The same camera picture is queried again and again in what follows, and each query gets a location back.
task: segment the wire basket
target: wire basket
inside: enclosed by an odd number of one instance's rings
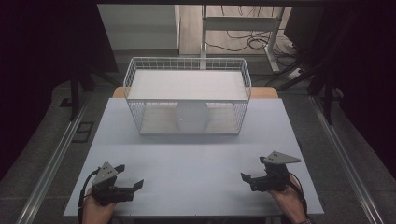
[[[140,134],[239,134],[251,94],[235,58],[132,58],[123,85]]]

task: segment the white shelf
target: white shelf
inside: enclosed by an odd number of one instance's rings
[[[136,70],[131,100],[246,101],[240,71]]]

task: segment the black cable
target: black cable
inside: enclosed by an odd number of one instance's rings
[[[259,81],[264,81],[264,80],[267,80],[267,79],[270,79],[270,77],[263,77],[263,78],[259,78],[257,80],[251,80],[251,83],[253,84],[253,83],[256,83],[256,82],[259,82]]]
[[[251,17],[254,17],[255,14],[256,14],[256,7],[253,7],[253,13],[251,14]]]
[[[239,12],[239,15],[240,15],[240,16],[243,16],[243,15],[244,15],[244,13],[242,12],[242,6],[239,6],[239,7],[238,7],[238,12]]]
[[[283,55],[289,55],[289,56],[294,56],[294,57],[296,57],[297,58],[297,56],[296,56],[296,54],[289,54],[289,53],[285,53],[285,52],[283,52],[282,51],[282,49],[280,48],[280,46],[277,44],[277,42],[275,41],[275,44],[276,44],[276,46],[277,46],[277,48],[279,49],[279,53],[278,53],[278,55],[281,55],[281,54],[283,54]]]
[[[224,13],[224,8],[221,6],[221,14],[223,15],[223,16],[225,16],[225,13]]]
[[[280,73],[277,73],[277,76],[272,78],[271,80],[269,80],[265,86],[269,87],[271,83],[273,83],[274,81],[276,81],[277,79],[280,79],[284,76],[287,76],[291,70],[297,68],[301,63],[303,62],[303,60],[301,58],[298,58],[296,61],[294,61],[294,63],[292,63],[289,67],[286,67],[285,69],[283,69]]]
[[[293,59],[295,59],[296,58],[296,56],[294,56],[294,55],[289,55],[289,54],[279,54],[279,55],[276,55],[276,61],[277,61],[277,63],[279,63],[279,64],[282,64],[283,66],[285,66],[285,67],[289,67],[289,66],[291,66],[291,65],[293,65],[293,63],[282,63],[279,59],[282,59],[282,58],[293,58]]]
[[[311,48],[311,49],[309,49],[308,51],[304,52],[304,54],[299,55],[298,60],[302,59],[302,61],[304,61],[304,62],[305,62],[306,60],[309,61],[310,59],[313,59],[313,58],[315,58],[315,57],[318,57],[318,54],[320,55],[320,53],[323,53],[324,50],[328,47],[328,45],[330,45],[331,40],[332,40],[332,39],[334,38],[334,36],[337,34],[337,31],[338,31],[338,30],[340,29],[340,27],[342,26],[342,22],[343,22],[342,20],[340,20],[339,22],[337,22],[337,24],[334,25],[335,28],[332,28],[332,29],[330,30],[330,32],[329,32],[330,34],[327,35],[327,36],[322,40],[322,42],[321,42],[319,45],[314,46],[313,48]],[[327,57],[327,55],[324,55],[324,56],[322,56],[322,57],[324,57],[324,59],[323,59],[319,64],[315,65],[314,67],[310,68],[309,70],[304,71],[304,72],[301,73],[299,76],[295,77],[293,80],[288,81],[287,83],[282,84],[282,85],[281,85],[280,87],[278,87],[277,89],[278,89],[278,90],[285,90],[285,89],[287,89],[287,88],[289,88],[289,87],[291,87],[291,86],[297,84],[298,82],[300,82],[300,81],[302,81],[302,80],[304,80],[304,79],[306,79],[306,78],[308,78],[308,77],[313,76],[313,75],[316,74],[318,71],[322,70],[323,66],[326,65],[326,62],[327,62],[328,59],[329,59],[329,58]],[[288,70],[288,71],[285,71],[285,72],[282,71],[282,74],[287,74],[287,73],[290,71],[290,69],[296,68],[296,67],[297,67],[297,66],[295,66],[295,65],[293,64],[291,67],[289,67],[289,70]],[[266,86],[269,86],[270,83],[273,82],[274,80],[270,80],[270,81],[266,84]]]
[[[275,56],[288,56],[288,57],[291,57],[291,58],[297,58],[298,57],[298,55],[294,54],[294,53],[289,54],[289,53],[285,53],[285,52],[283,52],[281,50],[277,50],[277,49],[273,49],[273,51],[274,51],[274,55]]]
[[[262,7],[259,7],[259,12],[257,13],[257,17],[260,17],[260,11],[262,10]]]
[[[208,46],[210,46],[210,47],[213,47],[213,48],[225,49],[225,50],[234,51],[234,52],[241,51],[241,50],[246,49],[246,48],[248,47],[248,45],[246,45],[245,47],[243,47],[243,48],[241,48],[241,49],[226,49],[226,48],[224,48],[224,47],[222,47],[222,46],[208,44],[207,42],[206,42],[206,44],[207,44]]]
[[[243,39],[243,38],[251,37],[251,36],[253,36],[253,35],[263,35],[263,34],[266,34],[266,33],[268,33],[268,32],[258,32],[257,34],[253,34],[253,32],[252,32],[252,31],[250,31],[250,32],[251,32],[251,34],[250,34],[250,35],[242,35],[242,36],[230,36],[228,32],[229,32],[229,31],[227,31],[227,35],[228,35],[228,37],[230,37],[230,38],[232,38],[232,39]]]
[[[276,76],[276,75],[263,75],[263,74],[249,74],[251,77],[264,77],[264,76],[266,76],[266,77],[273,77],[273,76]]]
[[[251,49],[264,49],[268,45],[268,40],[269,40],[269,37],[267,37],[267,36],[257,37],[257,36],[251,35],[250,38],[247,39],[247,44],[250,46]],[[253,43],[253,42],[259,42],[262,45],[258,48],[255,48],[255,47],[251,46],[251,43]]]
[[[294,175],[294,174],[292,174],[292,173],[289,173],[289,174],[292,175],[292,176],[294,176],[294,178],[297,179],[298,184],[300,185],[300,188],[298,188],[297,186],[295,186],[295,185],[293,184],[293,182],[291,182],[291,180],[289,180],[289,186],[290,186],[292,189],[294,189],[294,191],[296,191],[296,192],[299,194],[301,203],[303,204],[303,209],[304,209],[304,212],[305,212],[305,216],[308,217],[308,214],[307,214],[307,212],[308,212],[308,211],[307,211],[307,210],[308,210],[308,206],[307,206],[307,204],[306,204],[306,199],[305,199],[305,197],[304,197],[303,185],[301,185],[301,182],[300,182],[300,180],[298,179],[298,177],[297,177],[296,175]]]
[[[94,175],[97,175],[100,171],[100,167],[93,171],[90,175],[88,175],[87,179],[85,180],[84,186],[82,187],[81,192],[79,193],[79,199],[78,199],[78,223],[82,223],[82,214],[83,214],[83,209],[84,209],[84,198],[85,198],[85,188],[87,188],[88,181],[90,181],[91,177]]]
[[[249,11],[249,13],[247,14],[247,16],[249,16],[250,13],[251,13],[255,8],[256,8],[256,7],[253,7],[253,9],[251,9],[251,10]]]

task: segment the person's hand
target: person's hand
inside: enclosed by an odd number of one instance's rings
[[[83,224],[107,224],[113,215],[116,203],[110,203],[106,206],[100,205],[92,196],[91,189],[88,189],[87,196],[84,199],[84,210],[82,215]]]
[[[290,175],[290,181],[301,189],[294,176]],[[290,186],[283,191],[268,190],[267,192],[273,196],[279,208],[292,223],[302,223],[307,220],[300,197]]]

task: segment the white table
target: white table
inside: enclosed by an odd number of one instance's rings
[[[303,184],[308,214],[323,213],[281,99],[250,100],[237,136],[140,136],[125,100],[112,98],[64,215],[78,215],[83,182],[105,161],[114,167],[126,166],[118,175],[117,187],[131,187],[145,180],[132,202],[117,205],[115,216],[279,215],[281,211],[271,196],[251,191],[240,175],[266,175],[259,157],[274,150],[302,159],[288,164],[288,169]]]

